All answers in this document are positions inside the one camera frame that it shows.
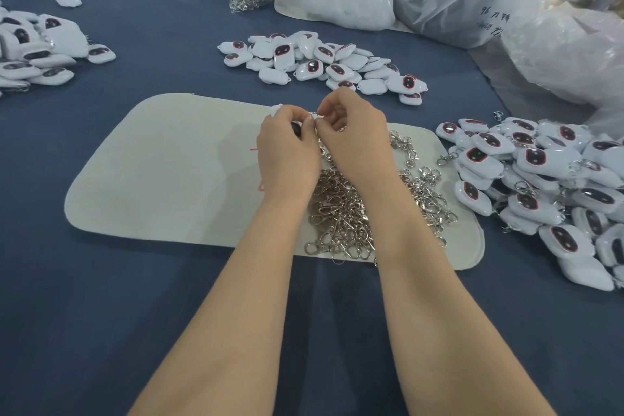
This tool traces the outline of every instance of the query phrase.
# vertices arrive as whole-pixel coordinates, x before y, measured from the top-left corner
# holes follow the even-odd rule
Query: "person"
[[[325,97],[318,114],[285,105],[262,122],[263,201],[129,415],[273,413],[293,250],[321,169],[317,134],[370,219],[409,414],[553,415],[400,180],[385,115],[347,88]],[[303,122],[301,139],[293,120]]]

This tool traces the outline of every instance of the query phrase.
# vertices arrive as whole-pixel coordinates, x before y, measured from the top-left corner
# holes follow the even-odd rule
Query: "blue table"
[[[152,95],[191,92],[314,110],[323,83],[270,86],[224,67],[216,46],[250,34],[316,30],[354,42],[428,82],[424,104],[371,97],[391,122],[492,121],[501,109],[464,51],[397,32],[355,32],[232,15],[227,0],[2,0],[75,20],[119,59],[74,81],[0,99],[0,414],[123,415],[206,296],[231,250],[77,231],[69,185],[104,138]],[[460,277],[561,415],[621,415],[619,293],[576,286],[538,238],[480,221],[486,256]],[[365,264],[294,260],[277,415],[405,415],[379,279]]]

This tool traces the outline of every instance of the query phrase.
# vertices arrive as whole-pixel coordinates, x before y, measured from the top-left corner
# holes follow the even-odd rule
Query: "hand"
[[[380,181],[397,177],[386,116],[352,90],[324,98],[316,131],[340,172],[363,194]]]
[[[301,139],[291,121],[303,122]],[[282,106],[275,117],[262,122],[258,145],[258,164],[266,198],[300,201],[307,206],[321,171],[321,154],[314,119],[296,106]]]

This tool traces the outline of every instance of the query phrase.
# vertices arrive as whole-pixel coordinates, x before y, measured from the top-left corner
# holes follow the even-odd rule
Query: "forearm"
[[[272,414],[305,206],[265,198],[130,416]]]
[[[551,415],[398,178],[363,194],[410,414]]]

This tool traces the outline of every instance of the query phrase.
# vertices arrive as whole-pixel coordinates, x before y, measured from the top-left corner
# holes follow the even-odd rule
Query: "white mat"
[[[299,3],[299,0],[275,0],[275,2],[273,2],[273,6],[275,7],[275,11],[277,13],[281,13],[286,17],[297,18],[299,20],[324,21],[306,12],[306,10]],[[394,25],[388,28],[388,30],[413,33],[412,30],[410,30],[399,20],[396,20]]]
[[[260,205],[256,136],[269,107],[192,94],[162,94],[137,105],[93,154],[69,188],[67,220],[119,237],[235,247]],[[414,141],[419,166],[446,153],[429,130],[390,124]],[[396,152],[398,168],[405,160]],[[456,270],[475,266],[484,237],[452,193],[454,168],[438,190],[459,222],[448,226],[446,253]],[[295,254],[316,232],[304,220]]]

